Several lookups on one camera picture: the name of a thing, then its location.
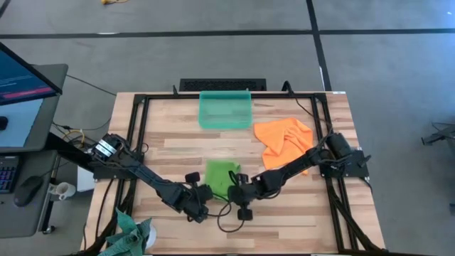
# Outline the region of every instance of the mouse pad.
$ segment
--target mouse pad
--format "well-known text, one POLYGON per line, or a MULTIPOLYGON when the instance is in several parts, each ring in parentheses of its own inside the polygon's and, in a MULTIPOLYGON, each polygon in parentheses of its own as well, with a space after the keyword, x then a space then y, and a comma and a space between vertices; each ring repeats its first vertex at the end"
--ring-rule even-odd
POLYGON ((0 106, 0 117, 8 118, 8 126, 0 131, 0 147, 22 147, 30 134, 43 99, 0 106))

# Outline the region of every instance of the monitor stand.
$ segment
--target monitor stand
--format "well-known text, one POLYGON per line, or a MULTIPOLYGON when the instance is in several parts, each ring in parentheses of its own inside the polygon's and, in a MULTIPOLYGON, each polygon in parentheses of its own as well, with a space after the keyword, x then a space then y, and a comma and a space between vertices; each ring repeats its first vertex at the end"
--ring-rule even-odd
POLYGON ((0 117, 0 131, 4 131, 8 126, 8 118, 0 117))

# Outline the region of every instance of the orange cloth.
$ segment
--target orange cloth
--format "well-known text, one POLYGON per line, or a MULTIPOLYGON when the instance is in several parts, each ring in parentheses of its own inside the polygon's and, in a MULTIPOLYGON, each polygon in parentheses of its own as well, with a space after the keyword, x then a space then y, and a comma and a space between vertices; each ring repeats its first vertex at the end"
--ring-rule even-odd
POLYGON ((313 147, 313 132, 295 118, 257 123, 254 129, 267 146, 262 153, 266 170, 288 164, 313 147))

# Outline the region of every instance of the wooden table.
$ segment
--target wooden table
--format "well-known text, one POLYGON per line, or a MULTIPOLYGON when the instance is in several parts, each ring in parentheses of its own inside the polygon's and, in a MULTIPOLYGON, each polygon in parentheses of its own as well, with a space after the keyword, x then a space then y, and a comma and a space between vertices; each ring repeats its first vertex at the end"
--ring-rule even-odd
MULTIPOLYGON (((133 97, 134 93, 130 92, 117 95, 109 133, 127 136, 133 97)), ((327 99, 334 130, 342 132, 351 146, 358 146, 346 94, 327 92, 327 99)), ((300 99, 299 102, 311 111, 310 100, 300 99)), ((144 136, 144 142, 150 146, 144 160, 149 168, 172 181, 184 181, 184 175, 194 171, 201 173, 203 181, 208 159, 232 159, 240 163, 242 172, 250 177, 264 171, 261 153, 265 146, 255 138, 252 128, 202 130, 198 124, 198 108, 198 100, 150 102, 144 136)), ((293 99, 254 99, 252 111, 253 122, 295 117, 315 131, 313 118, 293 99)), ((138 113, 134 138, 139 130, 140 108, 138 113)), ((354 219, 376 245, 383 247, 370 189, 358 178, 345 178, 345 181, 354 219)), ((100 204, 108 183, 98 181, 95 187, 87 218, 87 246, 95 239, 100 204)), ((107 193, 100 233, 111 218, 116 189, 117 181, 114 181, 107 193)), ((222 203, 208 202, 212 214, 217 214, 222 206, 222 203)), ((299 175, 288 180, 277 198, 253 201, 251 209, 253 221, 246 222, 236 233, 224 233, 218 230, 216 218, 209 217, 201 224, 187 222, 184 214, 165 206, 154 189, 138 181, 132 216, 136 221, 153 219, 157 239, 155 245, 146 251, 150 254, 337 252, 326 184, 318 167, 309 169, 308 176, 299 175)), ((240 224, 237 206, 222 218, 221 223, 226 229, 240 224)), ((344 220, 341 227, 345 247, 349 248, 344 220)))

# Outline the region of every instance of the keyboard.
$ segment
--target keyboard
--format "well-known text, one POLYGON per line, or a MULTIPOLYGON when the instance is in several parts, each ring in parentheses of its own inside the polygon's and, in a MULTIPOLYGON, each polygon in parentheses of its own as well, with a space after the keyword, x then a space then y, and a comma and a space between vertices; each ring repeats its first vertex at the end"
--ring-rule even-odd
POLYGON ((265 79, 180 79, 181 92, 204 90, 266 91, 267 84, 265 79))
POLYGON ((13 193, 18 167, 19 156, 0 156, 0 193, 13 193))

